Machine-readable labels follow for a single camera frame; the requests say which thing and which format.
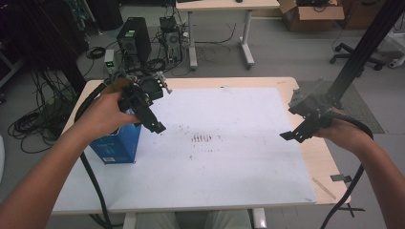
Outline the person's right hand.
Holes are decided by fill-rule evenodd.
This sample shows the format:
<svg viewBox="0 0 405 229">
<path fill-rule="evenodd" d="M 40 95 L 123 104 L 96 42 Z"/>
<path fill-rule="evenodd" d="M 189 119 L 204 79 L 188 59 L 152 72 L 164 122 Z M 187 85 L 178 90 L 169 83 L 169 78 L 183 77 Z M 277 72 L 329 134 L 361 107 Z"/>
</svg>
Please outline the person's right hand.
<svg viewBox="0 0 405 229">
<path fill-rule="evenodd" d="M 336 117 L 332 119 L 329 127 L 321 128 L 314 135 L 330 140 L 357 156 L 370 150 L 374 145 L 374 141 L 359 127 Z"/>
</svg>

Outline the black tape cross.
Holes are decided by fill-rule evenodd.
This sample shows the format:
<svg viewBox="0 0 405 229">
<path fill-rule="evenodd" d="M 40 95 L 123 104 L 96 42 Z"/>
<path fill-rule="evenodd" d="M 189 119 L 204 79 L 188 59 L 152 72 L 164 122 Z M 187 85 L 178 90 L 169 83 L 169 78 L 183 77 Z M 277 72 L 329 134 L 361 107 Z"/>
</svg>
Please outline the black tape cross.
<svg viewBox="0 0 405 229">
<path fill-rule="evenodd" d="M 348 211 L 352 218 L 355 217 L 355 212 L 365 212 L 363 208 L 352 207 L 349 203 L 339 207 L 340 211 Z"/>
</svg>

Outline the white table leg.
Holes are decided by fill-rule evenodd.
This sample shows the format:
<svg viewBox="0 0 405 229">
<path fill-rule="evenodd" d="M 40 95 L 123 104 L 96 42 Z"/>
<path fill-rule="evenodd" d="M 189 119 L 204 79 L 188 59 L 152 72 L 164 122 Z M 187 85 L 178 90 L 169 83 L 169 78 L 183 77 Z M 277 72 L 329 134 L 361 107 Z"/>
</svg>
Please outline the white table leg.
<svg viewBox="0 0 405 229">
<path fill-rule="evenodd" d="M 254 208 L 252 210 L 253 228 L 267 229 L 266 214 L 264 208 Z"/>
</svg>

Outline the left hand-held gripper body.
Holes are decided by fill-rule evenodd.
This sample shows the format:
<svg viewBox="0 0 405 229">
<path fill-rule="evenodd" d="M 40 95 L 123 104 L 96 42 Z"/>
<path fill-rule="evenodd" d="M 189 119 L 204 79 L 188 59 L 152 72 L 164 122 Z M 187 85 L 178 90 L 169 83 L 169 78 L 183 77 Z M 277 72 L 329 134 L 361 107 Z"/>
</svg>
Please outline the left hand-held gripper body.
<svg viewBox="0 0 405 229">
<path fill-rule="evenodd" d="M 155 77 L 119 79 L 117 86 L 121 91 L 119 109 L 123 112 L 131 110 L 146 129 L 159 134 L 166 130 L 158 121 L 150 107 L 153 101 L 163 97 L 162 83 Z"/>
</svg>

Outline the small white power supply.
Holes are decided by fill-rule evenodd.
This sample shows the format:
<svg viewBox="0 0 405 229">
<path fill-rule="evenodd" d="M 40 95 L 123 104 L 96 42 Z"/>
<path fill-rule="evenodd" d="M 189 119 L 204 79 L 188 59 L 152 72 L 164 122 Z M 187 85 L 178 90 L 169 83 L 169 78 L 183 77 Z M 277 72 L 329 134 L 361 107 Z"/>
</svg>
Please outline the small white power supply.
<svg viewBox="0 0 405 229">
<path fill-rule="evenodd" d="M 115 60 L 115 51 L 107 49 L 104 54 L 104 66 L 108 74 L 113 74 L 116 71 L 117 64 Z"/>
</svg>

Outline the blue cardboard box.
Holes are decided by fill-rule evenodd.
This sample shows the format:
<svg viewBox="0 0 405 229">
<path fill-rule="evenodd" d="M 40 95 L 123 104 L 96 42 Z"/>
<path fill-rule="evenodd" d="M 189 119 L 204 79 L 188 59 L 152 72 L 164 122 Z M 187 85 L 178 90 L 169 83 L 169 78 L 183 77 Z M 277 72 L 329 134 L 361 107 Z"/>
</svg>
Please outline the blue cardboard box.
<svg viewBox="0 0 405 229">
<path fill-rule="evenodd" d="M 99 96 L 120 92 L 117 81 L 118 79 L 103 89 Z M 134 114 L 130 110 L 124 113 L 128 115 Z M 140 130 L 140 126 L 135 124 L 123 125 L 108 135 L 94 139 L 90 143 L 90 147 L 105 164 L 134 163 L 136 161 Z"/>
</svg>

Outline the white desk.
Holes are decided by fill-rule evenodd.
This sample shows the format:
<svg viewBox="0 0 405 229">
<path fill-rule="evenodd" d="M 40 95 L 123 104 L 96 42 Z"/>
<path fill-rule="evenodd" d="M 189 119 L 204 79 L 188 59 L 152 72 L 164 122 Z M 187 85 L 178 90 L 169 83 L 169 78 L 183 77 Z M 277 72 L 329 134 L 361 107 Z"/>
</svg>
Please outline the white desk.
<svg viewBox="0 0 405 229">
<path fill-rule="evenodd" d="M 240 46 L 246 61 L 246 67 L 250 69 L 255 65 L 252 53 L 248 46 L 248 35 L 252 13 L 255 10 L 278 9 L 278 0 L 176 0 L 176 9 L 187 13 L 187 25 L 189 33 L 188 56 L 189 67 L 192 71 L 198 68 L 198 57 L 195 45 L 194 26 L 201 19 L 203 22 L 218 22 L 225 19 L 228 23 L 244 23 L 243 35 L 239 38 Z"/>
</svg>

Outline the white table mat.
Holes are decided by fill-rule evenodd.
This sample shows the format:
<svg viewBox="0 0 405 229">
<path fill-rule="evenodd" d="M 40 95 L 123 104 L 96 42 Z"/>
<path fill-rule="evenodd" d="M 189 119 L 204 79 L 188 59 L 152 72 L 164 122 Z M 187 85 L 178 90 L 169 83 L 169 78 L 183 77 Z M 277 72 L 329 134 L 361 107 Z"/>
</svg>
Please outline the white table mat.
<svg viewBox="0 0 405 229">
<path fill-rule="evenodd" d="M 136 160 L 86 156 L 112 212 L 300 205 L 317 200 L 279 91 L 176 89 L 155 102 L 165 126 L 141 130 Z"/>
</svg>

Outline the person's left hand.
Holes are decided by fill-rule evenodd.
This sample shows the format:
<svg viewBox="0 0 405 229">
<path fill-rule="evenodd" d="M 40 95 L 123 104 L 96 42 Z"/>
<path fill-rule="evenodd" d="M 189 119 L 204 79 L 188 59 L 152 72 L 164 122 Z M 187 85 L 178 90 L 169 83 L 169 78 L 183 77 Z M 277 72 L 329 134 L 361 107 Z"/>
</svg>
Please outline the person's left hand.
<svg viewBox="0 0 405 229">
<path fill-rule="evenodd" d="M 86 142 L 108 135 L 126 124 L 139 123 L 134 114 L 122 112 L 118 107 L 121 93 L 104 94 L 97 98 L 74 124 L 73 129 L 83 134 Z"/>
</svg>

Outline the black computer tower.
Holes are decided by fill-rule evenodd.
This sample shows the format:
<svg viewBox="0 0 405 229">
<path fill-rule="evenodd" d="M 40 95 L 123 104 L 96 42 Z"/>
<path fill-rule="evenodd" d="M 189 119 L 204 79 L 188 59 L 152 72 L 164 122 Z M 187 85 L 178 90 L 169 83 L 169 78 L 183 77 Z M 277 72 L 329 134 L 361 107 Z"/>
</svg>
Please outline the black computer tower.
<svg viewBox="0 0 405 229">
<path fill-rule="evenodd" d="M 117 42 L 127 63 L 146 66 L 152 47 L 144 17 L 129 17 L 117 35 Z"/>
</svg>

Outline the black aluminium post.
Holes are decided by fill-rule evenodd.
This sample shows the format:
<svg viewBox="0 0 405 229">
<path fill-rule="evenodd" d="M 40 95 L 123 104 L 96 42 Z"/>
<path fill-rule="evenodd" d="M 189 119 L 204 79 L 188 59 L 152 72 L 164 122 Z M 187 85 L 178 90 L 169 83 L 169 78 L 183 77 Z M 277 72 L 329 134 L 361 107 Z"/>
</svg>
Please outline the black aluminium post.
<svg viewBox="0 0 405 229">
<path fill-rule="evenodd" d="M 325 94 L 331 106 L 337 107 L 345 91 L 359 76 L 367 60 L 384 40 L 401 14 L 405 11 L 405 0 L 386 0 L 379 13 L 365 31 L 352 55 L 337 75 Z"/>
</svg>

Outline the black tape piece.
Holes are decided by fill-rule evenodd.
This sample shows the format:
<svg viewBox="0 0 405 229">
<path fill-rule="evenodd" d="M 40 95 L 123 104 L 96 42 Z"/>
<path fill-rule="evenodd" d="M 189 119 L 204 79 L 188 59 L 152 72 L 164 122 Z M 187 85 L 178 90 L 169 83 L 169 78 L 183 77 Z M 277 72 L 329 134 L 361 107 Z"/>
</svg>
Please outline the black tape piece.
<svg viewBox="0 0 405 229">
<path fill-rule="evenodd" d="M 330 176 L 330 178 L 331 178 L 331 180 L 333 182 L 336 182 L 336 181 L 343 181 L 345 183 L 352 182 L 352 177 L 351 176 L 345 176 L 345 175 L 342 175 L 342 174 L 332 175 L 332 176 Z"/>
</svg>

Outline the thin wooden strip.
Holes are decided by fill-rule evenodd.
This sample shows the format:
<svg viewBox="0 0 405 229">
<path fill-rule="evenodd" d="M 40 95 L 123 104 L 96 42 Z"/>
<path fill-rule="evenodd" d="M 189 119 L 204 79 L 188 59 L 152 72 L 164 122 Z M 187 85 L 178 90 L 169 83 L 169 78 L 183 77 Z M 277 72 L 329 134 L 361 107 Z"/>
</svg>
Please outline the thin wooden strip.
<svg viewBox="0 0 405 229">
<path fill-rule="evenodd" d="M 336 196 L 325 186 L 323 185 L 316 177 L 312 178 L 312 181 L 321 189 L 323 190 L 329 197 L 332 199 L 336 199 Z"/>
</svg>

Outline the brown cardboard box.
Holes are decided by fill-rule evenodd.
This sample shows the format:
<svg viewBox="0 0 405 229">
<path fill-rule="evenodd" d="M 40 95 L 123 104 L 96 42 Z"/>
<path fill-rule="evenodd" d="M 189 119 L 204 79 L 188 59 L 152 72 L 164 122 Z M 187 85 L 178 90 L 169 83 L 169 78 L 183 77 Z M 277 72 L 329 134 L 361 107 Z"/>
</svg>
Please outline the brown cardboard box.
<svg viewBox="0 0 405 229">
<path fill-rule="evenodd" d="M 337 0 L 278 0 L 289 31 L 329 31 L 345 18 Z"/>
</svg>

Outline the open-sided computer case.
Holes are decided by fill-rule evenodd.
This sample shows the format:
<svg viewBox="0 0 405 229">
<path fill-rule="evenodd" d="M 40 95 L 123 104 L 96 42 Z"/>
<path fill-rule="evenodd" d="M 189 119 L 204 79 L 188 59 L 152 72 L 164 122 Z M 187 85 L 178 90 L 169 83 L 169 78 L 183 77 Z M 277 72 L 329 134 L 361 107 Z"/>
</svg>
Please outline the open-sided computer case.
<svg viewBox="0 0 405 229">
<path fill-rule="evenodd" d="M 161 17 L 160 30 L 168 61 L 174 65 L 182 62 L 181 30 L 175 17 Z"/>
</svg>

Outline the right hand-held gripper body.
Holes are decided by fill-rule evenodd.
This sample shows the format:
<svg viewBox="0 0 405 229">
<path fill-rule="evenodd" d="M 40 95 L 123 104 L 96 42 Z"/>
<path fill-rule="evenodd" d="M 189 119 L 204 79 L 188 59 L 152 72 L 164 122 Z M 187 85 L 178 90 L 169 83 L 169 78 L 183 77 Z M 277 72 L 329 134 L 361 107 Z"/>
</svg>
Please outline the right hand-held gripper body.
<svg viewBox="0 0 405 229">
<path fill-rule="evenodd" d="M 299 143 L 312 138 L 321 128 L 331 125 L 331 106 L 317 97 L 306 98 L 298 103 L 290 103 L 288 109 L 293 115 L 300 115 L 304 121 L 293 131 L 281 133 L 284 140 L 296 140 Z"/>
</svg>

